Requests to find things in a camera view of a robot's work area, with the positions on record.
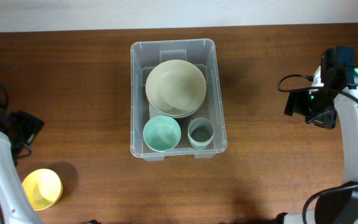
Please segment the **small teal bowl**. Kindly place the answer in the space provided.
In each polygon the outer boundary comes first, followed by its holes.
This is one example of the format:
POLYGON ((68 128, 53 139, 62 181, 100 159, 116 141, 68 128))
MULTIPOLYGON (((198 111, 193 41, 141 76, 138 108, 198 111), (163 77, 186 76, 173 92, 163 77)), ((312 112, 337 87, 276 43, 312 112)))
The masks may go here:
POLYGON ((149 148, 164 152, 178 145, 181 139, 181 128, 178 122, 169 116, 156 116, 145 124, 143 137, 149 148))

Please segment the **grey translucent cup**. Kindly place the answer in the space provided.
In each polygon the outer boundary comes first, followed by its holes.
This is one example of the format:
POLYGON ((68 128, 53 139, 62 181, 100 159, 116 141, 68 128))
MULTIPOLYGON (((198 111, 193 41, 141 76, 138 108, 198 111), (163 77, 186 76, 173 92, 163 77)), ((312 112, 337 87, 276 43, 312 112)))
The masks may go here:
POLYGON ((196 141, 207 141, 214 136, 213 123, 206 118, 195 118, 188 126, 188 138, 192 137, 196 141))

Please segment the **cream white cup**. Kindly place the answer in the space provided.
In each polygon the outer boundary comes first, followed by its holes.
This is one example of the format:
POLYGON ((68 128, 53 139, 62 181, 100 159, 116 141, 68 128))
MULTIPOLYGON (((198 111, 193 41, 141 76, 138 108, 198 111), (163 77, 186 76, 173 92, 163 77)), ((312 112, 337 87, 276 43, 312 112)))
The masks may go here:
POLYGON ((207 146, 212 142, 212 138, 208 139, 207 141, 196 141, 192 137, 189 137, 190 144, 193 149, 195 150, 204 150, 207 148, 207 146))

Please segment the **cream white bowl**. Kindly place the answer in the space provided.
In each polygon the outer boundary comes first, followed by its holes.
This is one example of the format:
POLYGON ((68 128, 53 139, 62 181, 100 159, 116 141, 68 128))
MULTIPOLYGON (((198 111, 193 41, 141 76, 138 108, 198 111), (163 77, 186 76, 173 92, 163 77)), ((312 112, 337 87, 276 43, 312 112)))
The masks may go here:
POLYGON ((147 99, 153 96, 206 95, 206 79, 202 71, 185 60, 168 60, 150 72, 145 83, 147 99))

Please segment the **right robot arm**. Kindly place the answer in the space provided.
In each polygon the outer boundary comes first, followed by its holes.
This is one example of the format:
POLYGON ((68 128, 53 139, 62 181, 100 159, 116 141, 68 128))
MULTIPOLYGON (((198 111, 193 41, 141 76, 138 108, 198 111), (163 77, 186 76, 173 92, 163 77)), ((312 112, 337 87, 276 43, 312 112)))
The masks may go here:
POLYGON ((285 115, 299 114, 307 124, 341 125, 344 183, 313 194, 300 213, 281 213, 275 223, 358 223, 358 65, 354 49, 335 46, 321 55, 310 87, 288 91, 285 115))

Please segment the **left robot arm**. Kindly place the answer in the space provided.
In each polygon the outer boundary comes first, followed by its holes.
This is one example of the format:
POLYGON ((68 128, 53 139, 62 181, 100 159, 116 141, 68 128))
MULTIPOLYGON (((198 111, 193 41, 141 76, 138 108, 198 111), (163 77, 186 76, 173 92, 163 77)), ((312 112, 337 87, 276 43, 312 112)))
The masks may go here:
POLYGON ((41 119, 24 111, 0 113, 0 223, 42 223, 25 195, 15 161, 43 126, 41 119))

